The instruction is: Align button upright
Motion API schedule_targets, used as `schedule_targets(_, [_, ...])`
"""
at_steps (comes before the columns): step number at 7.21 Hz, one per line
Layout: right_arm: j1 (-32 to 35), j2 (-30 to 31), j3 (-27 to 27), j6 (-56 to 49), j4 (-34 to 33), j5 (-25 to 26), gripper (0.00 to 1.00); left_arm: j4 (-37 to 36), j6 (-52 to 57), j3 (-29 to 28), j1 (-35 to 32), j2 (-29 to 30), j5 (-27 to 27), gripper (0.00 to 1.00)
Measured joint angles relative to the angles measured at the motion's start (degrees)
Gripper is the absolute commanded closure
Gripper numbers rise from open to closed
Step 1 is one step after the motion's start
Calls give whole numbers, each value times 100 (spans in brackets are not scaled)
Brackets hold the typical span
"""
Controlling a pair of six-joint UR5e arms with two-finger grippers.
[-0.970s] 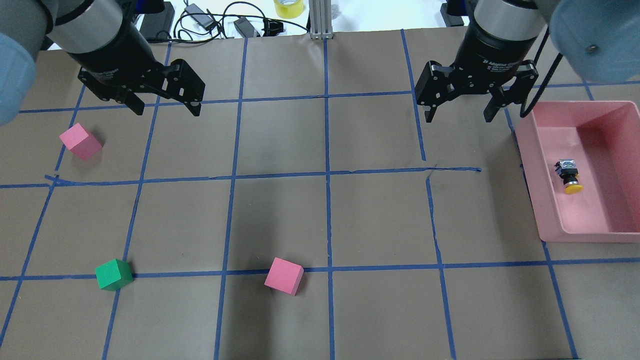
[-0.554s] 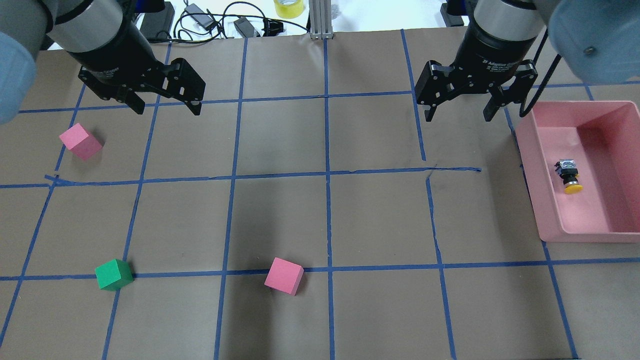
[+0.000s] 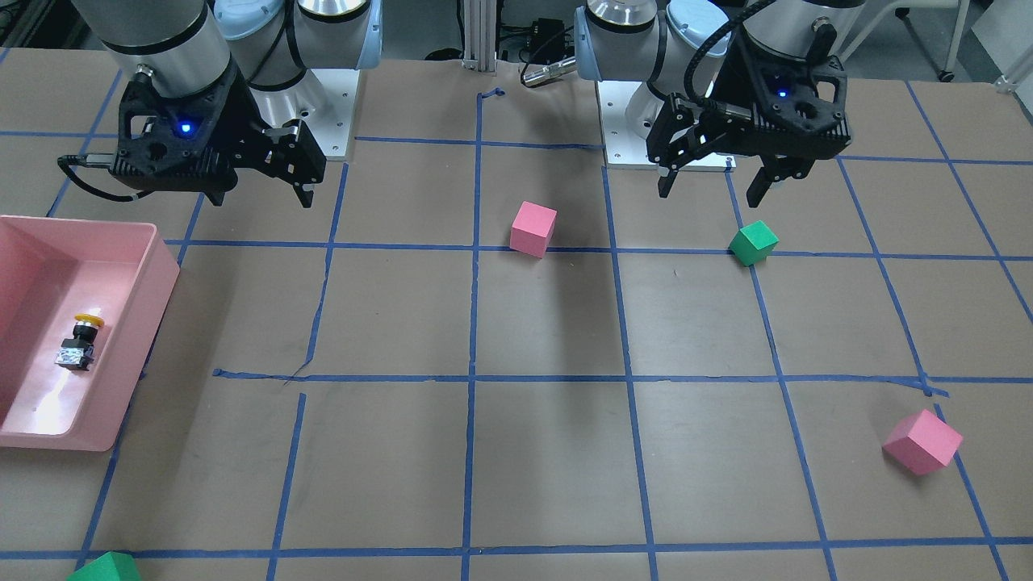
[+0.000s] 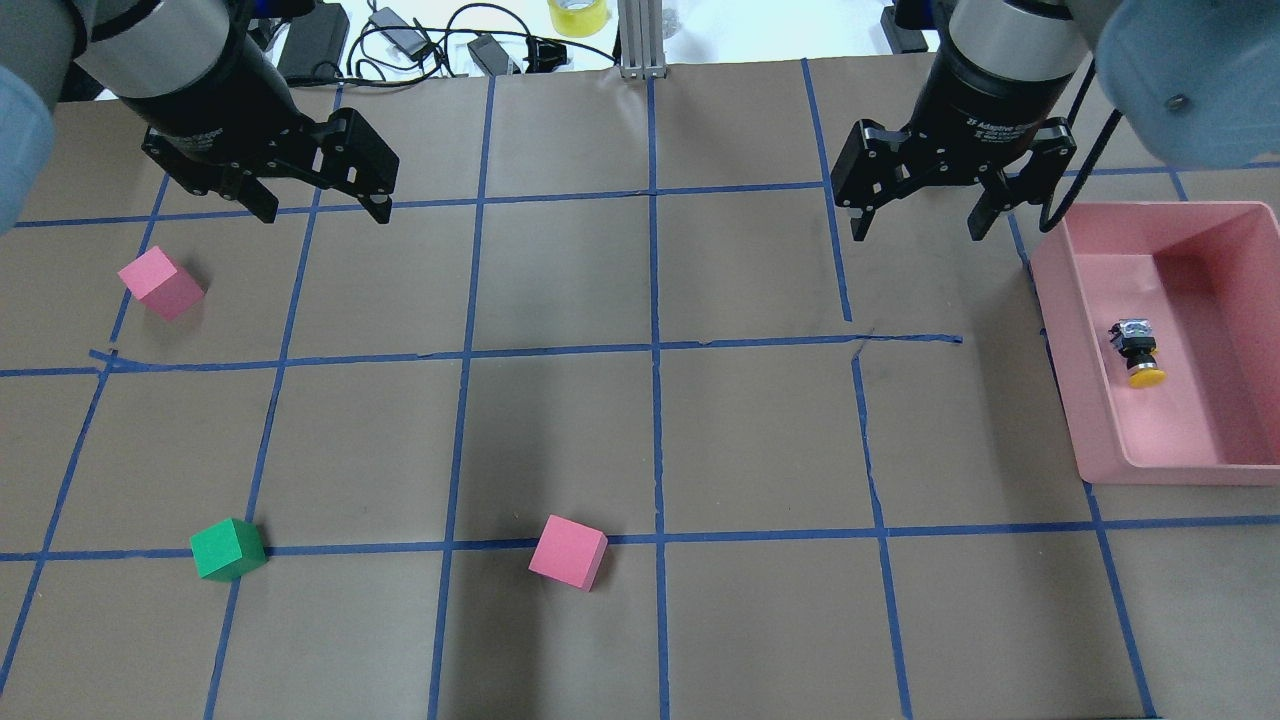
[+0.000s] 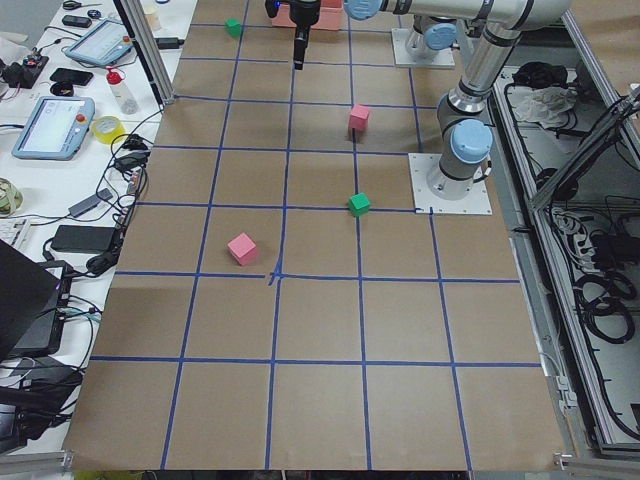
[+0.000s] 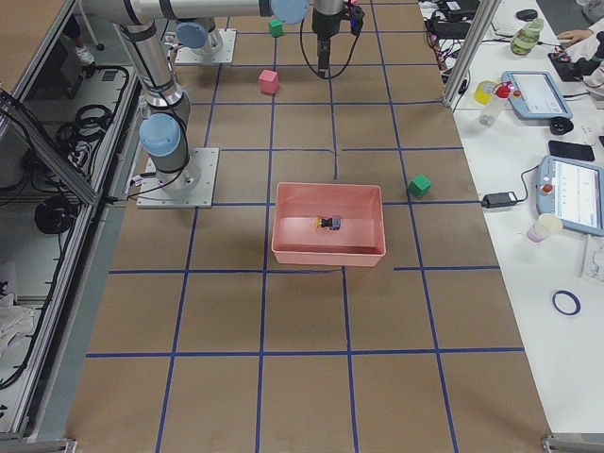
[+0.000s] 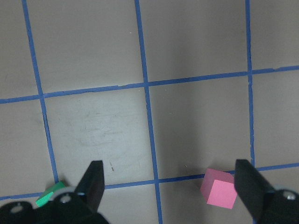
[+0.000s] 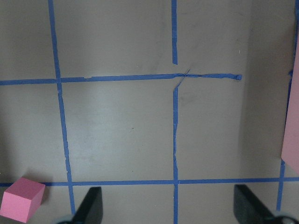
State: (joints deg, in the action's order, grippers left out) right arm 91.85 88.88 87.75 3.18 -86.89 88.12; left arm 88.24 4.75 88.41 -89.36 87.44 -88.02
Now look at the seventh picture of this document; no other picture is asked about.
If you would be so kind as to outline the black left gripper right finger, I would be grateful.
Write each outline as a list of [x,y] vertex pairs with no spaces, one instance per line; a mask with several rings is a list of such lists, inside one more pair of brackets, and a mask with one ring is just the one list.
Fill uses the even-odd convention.
[[272,199],[272,185],[246,159],[235,162],[235,190],[253,218],[262,218]]

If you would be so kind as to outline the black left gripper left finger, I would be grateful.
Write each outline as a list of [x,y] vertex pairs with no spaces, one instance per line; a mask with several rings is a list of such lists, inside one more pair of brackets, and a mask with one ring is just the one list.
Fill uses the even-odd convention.
[[93,211],[98,211],[105,190],[103,161],[92,161],[74,193]]

